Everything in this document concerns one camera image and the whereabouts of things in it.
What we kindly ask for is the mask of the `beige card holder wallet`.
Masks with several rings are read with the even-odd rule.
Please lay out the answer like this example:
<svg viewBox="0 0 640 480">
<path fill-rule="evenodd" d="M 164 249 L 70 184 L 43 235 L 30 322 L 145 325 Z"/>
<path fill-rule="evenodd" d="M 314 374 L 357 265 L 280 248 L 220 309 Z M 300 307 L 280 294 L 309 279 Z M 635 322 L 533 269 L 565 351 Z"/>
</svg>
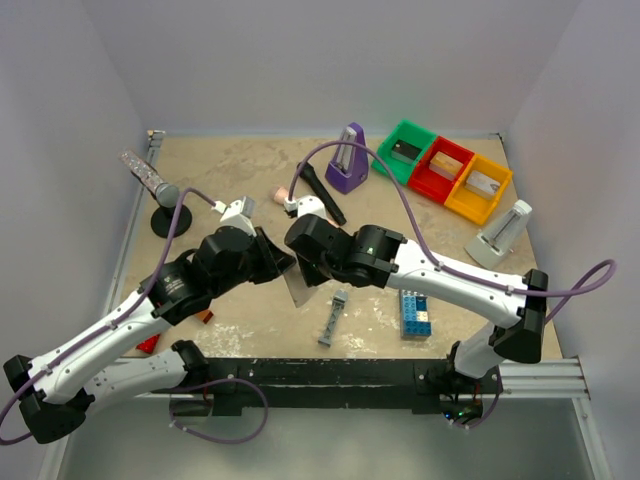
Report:
<svg viewBox="0 0 640 480">
<path fill-rule="evenodd" d="M 303 307 L 316 293 L 316 287 L 309 287 L 298 266 L 288 270 L 284 274 L 284 279 L 290 293 L 291 299 L 296 308 Z"/>
</svg>

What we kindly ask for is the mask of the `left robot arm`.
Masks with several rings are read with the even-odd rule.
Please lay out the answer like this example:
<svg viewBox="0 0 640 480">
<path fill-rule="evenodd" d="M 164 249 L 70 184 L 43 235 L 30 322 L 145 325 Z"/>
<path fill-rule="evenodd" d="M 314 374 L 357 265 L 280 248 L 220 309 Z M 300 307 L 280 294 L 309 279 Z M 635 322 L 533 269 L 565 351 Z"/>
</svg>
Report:
<svg viewBox="0 0 640 480">
<path fill-rule="evenodd" d="M 57 441 L 82 425 L 91 407 L 120 393 L 198 388 L 209 376 L 204 355 L 178 341 L 166 355 L 128 367 L 117 385 L 117 359 L 145 339 L 206 310 L 211 301 L 245 283 L 273 281 L 296 263 L 264 233 L 223 226 L 199 248 L 161 260 L 151 276 L 106 317 L 48 354 L 16 355 L 3 366 L 27 425 L 40 444 Z"/>
</svg>

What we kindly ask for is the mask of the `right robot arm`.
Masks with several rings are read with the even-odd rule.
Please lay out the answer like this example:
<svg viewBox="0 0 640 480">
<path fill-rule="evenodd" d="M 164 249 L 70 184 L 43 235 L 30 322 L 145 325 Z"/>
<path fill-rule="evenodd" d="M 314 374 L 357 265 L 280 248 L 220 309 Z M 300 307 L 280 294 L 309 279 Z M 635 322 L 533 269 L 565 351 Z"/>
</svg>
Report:
<svg viewBox="0 0 640 480">
<path fill-rule="evenodd" d="M 353 287 L 409 290 L 469 310 L 486 325 L 452 349 L 453 370 L 479 379 L 505 360 L 537 364 L 542 358 L 546 273 L 522 276 L 464 262 L 430 261 L 417 242 L 376 225 L 349 234 L 313 214 L 294 221 L 285 244 L 301 263 L 309 286 L 335 280 Z"/>
</svg>

